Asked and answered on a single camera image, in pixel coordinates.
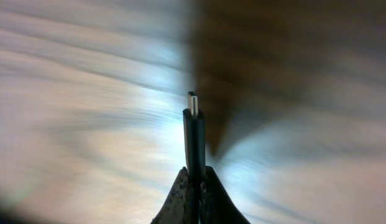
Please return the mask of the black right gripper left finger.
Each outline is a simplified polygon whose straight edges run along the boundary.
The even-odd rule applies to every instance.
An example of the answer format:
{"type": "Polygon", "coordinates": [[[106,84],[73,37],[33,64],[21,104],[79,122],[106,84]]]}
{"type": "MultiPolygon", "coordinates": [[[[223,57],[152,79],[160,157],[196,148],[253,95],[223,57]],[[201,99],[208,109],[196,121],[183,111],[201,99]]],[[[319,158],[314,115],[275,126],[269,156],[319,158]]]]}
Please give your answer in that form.
{"type": "Polygon", "coordinates": [[[182,167],[158,214],[150,224],[198,224],[198,198],[182,167]]]}

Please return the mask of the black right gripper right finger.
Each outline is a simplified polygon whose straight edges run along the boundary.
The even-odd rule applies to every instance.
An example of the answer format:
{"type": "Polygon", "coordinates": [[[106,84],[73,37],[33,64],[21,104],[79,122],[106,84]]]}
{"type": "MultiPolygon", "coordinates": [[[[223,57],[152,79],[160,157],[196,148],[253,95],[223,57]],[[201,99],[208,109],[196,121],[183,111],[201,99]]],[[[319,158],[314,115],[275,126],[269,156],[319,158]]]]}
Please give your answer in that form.
{"type": "Polygon", "coordinates": [[[204,224],[250,224],[236,208],[214,169],[206,166],[201,183],[200,221],[204,224]]]}

